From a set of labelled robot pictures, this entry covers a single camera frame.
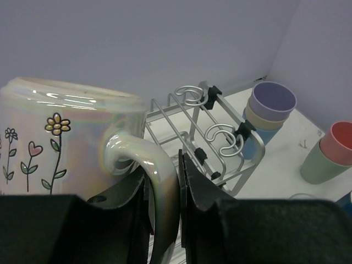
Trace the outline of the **lavender plastic cup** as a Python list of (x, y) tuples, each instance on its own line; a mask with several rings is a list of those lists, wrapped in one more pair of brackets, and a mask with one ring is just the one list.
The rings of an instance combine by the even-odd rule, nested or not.
[(249, 97), (252, 111), (270, 121), (286, 119), (295, 109), (296, 104), (296, 96), (290, 89), (272, 81), (256, 84)]

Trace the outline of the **white floral ceramic mug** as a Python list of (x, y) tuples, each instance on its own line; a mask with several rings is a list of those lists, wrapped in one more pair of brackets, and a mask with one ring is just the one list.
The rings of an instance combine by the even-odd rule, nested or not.
[(91, 198), (140, 165), (154, 196), (152, 263), (168, 263), (179, 226), (179, 182), (167, 153), (144, 139), (138, 96), (15, 78), (1, 88), (1, 193)]

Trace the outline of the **light green plastic cup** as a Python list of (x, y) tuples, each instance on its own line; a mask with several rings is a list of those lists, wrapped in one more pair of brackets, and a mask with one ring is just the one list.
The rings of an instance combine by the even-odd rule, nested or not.
[(322, 184), (351, 168), (331, 161), (321, 151), (319, 140), (300, 167), (301, 177), (310, 184)]

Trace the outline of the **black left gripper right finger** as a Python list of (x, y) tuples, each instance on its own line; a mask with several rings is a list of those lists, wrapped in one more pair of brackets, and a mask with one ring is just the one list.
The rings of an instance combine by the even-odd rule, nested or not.
[(187, 263), (351, 263), (351, 218), (324, 200), (238, 200), (180, 152)]

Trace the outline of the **beige plastic cup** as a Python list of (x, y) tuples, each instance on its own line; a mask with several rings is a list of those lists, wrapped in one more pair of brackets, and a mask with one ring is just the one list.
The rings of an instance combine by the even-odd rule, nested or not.
[(251, 108), (249, 105), (247, 105), (244, 109), (244, 114), (246, 116), (246, 119), (249, 120), (249, 122), (256, 128), (263, 129), (263, 130), (275, 130), (280, 128), (284, 122), (288, 119), (286, 117), (283, 120), (279, 121), (272, 121), (272, 120), (267, 120), (263, 119), (260, 116), (258, 116)]

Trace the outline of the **salmon pink plastic cup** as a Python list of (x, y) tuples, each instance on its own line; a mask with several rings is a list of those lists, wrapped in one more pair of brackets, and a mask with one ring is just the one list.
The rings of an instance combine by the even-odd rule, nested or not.
[(339, 121), (331, 125), (320, 141), (320, 149), (331, 161), (351, 165), (351, 122)]

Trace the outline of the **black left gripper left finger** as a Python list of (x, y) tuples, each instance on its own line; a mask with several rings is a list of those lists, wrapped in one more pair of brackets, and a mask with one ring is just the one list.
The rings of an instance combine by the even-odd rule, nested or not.
[(106, 191), (75, 195), (3, 195), (1, 263), (146, 263), (145, 171)]

